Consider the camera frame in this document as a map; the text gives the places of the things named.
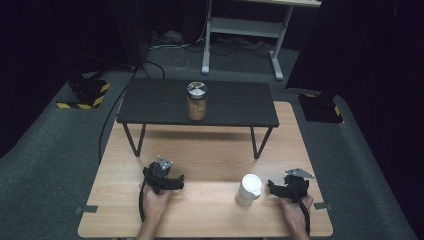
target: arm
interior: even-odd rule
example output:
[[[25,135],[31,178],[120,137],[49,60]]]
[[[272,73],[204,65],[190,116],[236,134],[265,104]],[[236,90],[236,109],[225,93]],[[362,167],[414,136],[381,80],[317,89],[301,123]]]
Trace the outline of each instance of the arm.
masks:
[[[295,240],[307,240],[310,239],[306,232],[305,216],[298,203],[291,203],[287,198],[279,198],[281,206],[283,207],[284,220],[287,223],[287,227]],[[314,202],[312,196],[308,194],[302,199],[308,212]]]
[[[154,239],[162,215],[165,213],[172,191],[165,191],[162,195],[157,195],[152,187],[148,185],[142,191],[144,191],[143,207],[146,219],[141,225],[136,240],[152,240]]]

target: yellow and black hazard tape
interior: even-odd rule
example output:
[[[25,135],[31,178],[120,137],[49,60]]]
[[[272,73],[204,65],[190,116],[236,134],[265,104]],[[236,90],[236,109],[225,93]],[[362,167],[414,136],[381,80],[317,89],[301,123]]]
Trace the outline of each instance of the yellow and black hazard tape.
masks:
[[[100,103],[103,101],[106,95],[106,91],[109,89],[109,87],[110,87],[110,83],[104,84],[102,88],[100,89],[99,96],[96,99],[94,99],[94,102],[92,104],[75,103],[75,102],[56,102],[56,106],[58,108],[64,108],[64,109],[72,108],[72,109],[84,109],[84,110],[97,108],[100,105]]]

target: wrist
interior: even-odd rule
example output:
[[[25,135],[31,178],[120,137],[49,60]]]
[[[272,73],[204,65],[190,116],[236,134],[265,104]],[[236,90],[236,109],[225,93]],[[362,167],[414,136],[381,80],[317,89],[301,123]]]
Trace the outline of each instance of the wrist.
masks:
[[[304,240],[310,239],[308,233],[306,232],[305,226],[300,226],[298,224],[288,224],[289,231],[295,240]]]

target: black table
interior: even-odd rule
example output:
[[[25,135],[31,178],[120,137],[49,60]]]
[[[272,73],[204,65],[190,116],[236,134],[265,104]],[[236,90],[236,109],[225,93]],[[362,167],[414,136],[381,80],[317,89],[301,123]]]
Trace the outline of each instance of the black table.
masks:
[[[187,116],[187,86],[193,81],[134,78],[128,84],[116,121],[124,126],[131,148],[141,153],[147,124],[249,127],[258,159],[274,127],[280,125],[268,83],[202,81],[208,87],[206,117]],[[143,124],[135,147],[128,124]],[[256,148],[254,127],[268,130]]]

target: white paper cup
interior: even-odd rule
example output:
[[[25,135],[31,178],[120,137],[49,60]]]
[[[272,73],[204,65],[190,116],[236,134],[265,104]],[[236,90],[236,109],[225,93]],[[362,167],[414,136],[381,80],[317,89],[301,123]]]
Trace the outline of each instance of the white paper cup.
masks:
[[[236,194],[236,201],[239,205],[247,207],[253,200],[261,196],[262,181],[255,174],[247,174],[243,177],[239,190]]]

